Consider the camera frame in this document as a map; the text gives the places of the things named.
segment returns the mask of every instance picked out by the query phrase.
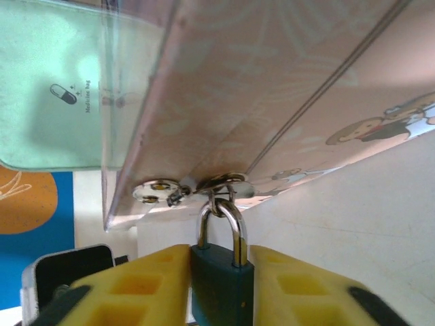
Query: padlock shackle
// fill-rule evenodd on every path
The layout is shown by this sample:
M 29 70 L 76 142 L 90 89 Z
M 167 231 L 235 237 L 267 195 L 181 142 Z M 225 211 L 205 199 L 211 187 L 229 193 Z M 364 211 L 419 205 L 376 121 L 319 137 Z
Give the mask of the padlock shackle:
M 245 222 L 242 218 L 242 214 L 238 208 L 229 200 L 223 198 L 216 198 L 215 204 L 230 222 L 232 230 L 232 241 L 234 251 L 233 265 L 235 267 L 241 267 L 247 263 L 247 235 Z M 200 249 L 206 249 L 207 246 L 207 229 L 209 217 L 212 214 L 211 204 L 208 202 L 204 205 L 200 211 L 199 219 L 199 237 L 198 247 Z

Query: white wall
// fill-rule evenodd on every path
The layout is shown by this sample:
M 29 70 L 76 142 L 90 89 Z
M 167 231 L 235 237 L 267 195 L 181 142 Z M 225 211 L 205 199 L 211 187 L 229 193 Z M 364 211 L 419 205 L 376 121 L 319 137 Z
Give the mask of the white wall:
M 2 326 L 14 326 L 22 319 L 21 307 L 0 310 L 0 322 Z
M 114 257 L 137 258 L 136 228 L 127 232 L 105 232 L 101 197 L 101 172 L 84 171 L 73 174 L 75 247 L 109 245 Z
M 435 320 L 435 132 L 295 187 L 244 213 L 250 244 L 344 274 L 412 325 Z M 194 243 L 196 221 L 140 223 L 138 252 Z M 231 244 L 225 219 L 211 239 Z

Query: blue wall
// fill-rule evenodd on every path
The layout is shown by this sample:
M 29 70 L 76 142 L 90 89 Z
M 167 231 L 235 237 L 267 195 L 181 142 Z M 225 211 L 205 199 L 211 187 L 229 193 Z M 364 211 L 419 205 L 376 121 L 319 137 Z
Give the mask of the blue wall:
M 22 271 L 48 253 L 74 248 L 73 174 L 52 173 L 58 206 L 42 226 L 21 234 L 0 235 L 0 310 L 20 305 Z

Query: padlock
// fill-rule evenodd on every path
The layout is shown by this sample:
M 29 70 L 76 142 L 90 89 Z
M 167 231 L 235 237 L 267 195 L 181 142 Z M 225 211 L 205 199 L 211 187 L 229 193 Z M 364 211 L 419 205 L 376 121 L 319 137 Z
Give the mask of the padlock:
M 229 200 L 214 198 L 200 213 L 198 244 L 190 249 L 192 314 L 200 326 L 252 326 L 254 265 L 247 260 L 245 224 Z M 213 211 L 230 222 L 233 251 L 208 243 L 207 224 Z

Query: capsule graphic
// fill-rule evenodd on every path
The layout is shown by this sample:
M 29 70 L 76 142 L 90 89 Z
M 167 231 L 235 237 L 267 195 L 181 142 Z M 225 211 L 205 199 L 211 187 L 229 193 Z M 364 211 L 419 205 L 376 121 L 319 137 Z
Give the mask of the capsule graphic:
M 77 102 L 77 97 L 75 97 L 73 93 L 68 92 L 68 90 L 58 84 L 52 84 L 50 86 L 50 91 L 55 97 L 59 97 L 62 101 L 70 105 Z

